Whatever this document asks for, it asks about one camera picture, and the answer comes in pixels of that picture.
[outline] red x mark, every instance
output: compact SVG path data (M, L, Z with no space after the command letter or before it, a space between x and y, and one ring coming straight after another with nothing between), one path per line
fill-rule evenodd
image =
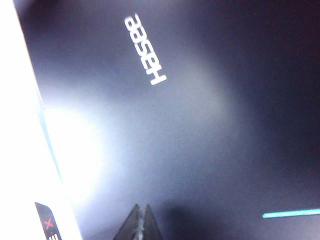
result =
M53 227L54 225L51 223L51 217L49 218L48 221L44 221L44 223L46 224L46 230L48 230L49 227Z

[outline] teal light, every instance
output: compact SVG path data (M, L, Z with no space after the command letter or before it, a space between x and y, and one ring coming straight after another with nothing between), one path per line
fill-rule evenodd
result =
M294 217L294 216L317 215L317 214L320 214L320 208L309 209L309 210L268 212L268 213L264 213L262 215L262 217L264 219L270 219L270 218L283 218L283 217Z

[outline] dark triangular object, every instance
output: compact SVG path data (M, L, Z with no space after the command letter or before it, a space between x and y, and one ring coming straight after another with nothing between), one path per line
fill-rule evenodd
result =
M122 226L120 227L118 233L115 235L113 240L133 240L137 227L138 227L138 220L139 220L139 212L140 208L136 204L132 211L130 212L129 216L126 218Z
M145 207L143 240L162 240L155 217L149 205Z

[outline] dark laptop lid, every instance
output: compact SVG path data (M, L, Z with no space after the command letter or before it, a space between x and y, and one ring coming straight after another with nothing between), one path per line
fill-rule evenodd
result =
M15 2L84 239L317 239L319 1Z

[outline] hasee logo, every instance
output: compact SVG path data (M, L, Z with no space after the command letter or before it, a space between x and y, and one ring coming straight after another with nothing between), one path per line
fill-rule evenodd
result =
M159 59L147 38L145 28L142 26L138 14L128 16L124 19L126 29L130 32L130 37L134 43L136 52L140 56L140 60L147 75L153 74L154 79L150 81L151 85L156 85L167 79L166 75L159 75L158 71L162 69Z

